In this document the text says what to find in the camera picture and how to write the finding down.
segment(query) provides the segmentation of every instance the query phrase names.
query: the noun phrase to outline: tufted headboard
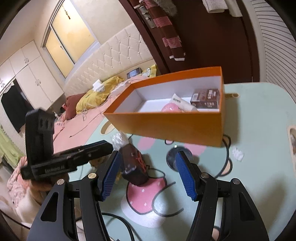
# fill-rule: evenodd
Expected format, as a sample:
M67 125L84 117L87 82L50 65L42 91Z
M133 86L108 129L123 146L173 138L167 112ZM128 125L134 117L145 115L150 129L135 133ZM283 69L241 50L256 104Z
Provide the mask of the tufted headboard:
M138 29L132 23L102 44L66 82L66 96L83 93L98 79L106 80L131 68L153 65L152 55Z

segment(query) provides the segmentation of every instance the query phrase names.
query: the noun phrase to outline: table top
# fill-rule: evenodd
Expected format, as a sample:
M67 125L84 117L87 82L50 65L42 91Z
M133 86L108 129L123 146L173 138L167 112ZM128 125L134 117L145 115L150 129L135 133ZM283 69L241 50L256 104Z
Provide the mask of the table top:
M289 147L287 127L296 124L296 104L282 88L270 83L225 85L226 93L238 93L239 98L226 99L224 133L230 136L230 160L227 147L206 147L165 142L133 135L130 140L150 166L150 178L144 187L136 187L121 178L111 195L100 203L102 212L124 217L133 227L136 240L186 240L197 202L186 195L179 173L166 163L167 152L184 146L194 155L193 162L202 171L217 179L238 178L248 190L268 231L275 240L296 209L296 181ZM111 142L117 130L102 135L104 119L87 141ZM232 155L236 146L244 152L241 162ZM70 173L70 181L78 180L91 171L90 164ZM220 227L222 200L217 203L215 226ZM113 239L130 240L128 231L119 220L104 217Z

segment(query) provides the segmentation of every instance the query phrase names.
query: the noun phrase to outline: orange box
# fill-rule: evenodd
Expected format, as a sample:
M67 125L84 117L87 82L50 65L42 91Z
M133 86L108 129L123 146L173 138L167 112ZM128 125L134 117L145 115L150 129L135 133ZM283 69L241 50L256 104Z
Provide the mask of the orange box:
M190 102L195 89L218 88L219 109L160 112L175 93ZM221 67L186 70L128 86L104 112L116 129L145 137L220 147L225 119Z

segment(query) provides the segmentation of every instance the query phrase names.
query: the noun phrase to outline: gray fluffy cloth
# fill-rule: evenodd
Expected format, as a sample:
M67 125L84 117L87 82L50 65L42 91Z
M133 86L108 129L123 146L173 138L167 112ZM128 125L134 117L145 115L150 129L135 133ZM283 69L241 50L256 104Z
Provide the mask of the gray fluffy cloth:
M153 0L156 2L169 16L177 15L177 7L172 0Z

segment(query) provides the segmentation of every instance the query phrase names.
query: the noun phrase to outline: door handle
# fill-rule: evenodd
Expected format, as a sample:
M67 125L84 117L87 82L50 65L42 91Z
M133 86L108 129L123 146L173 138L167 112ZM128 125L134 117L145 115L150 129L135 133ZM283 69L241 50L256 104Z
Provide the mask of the door handle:
M152 17L150 16L148 10L145 8L145 6L142 6L139 8L141 14L144 16L144 18L146 19L147 24L149 25L150 28L155 28L156 25L152 19Z

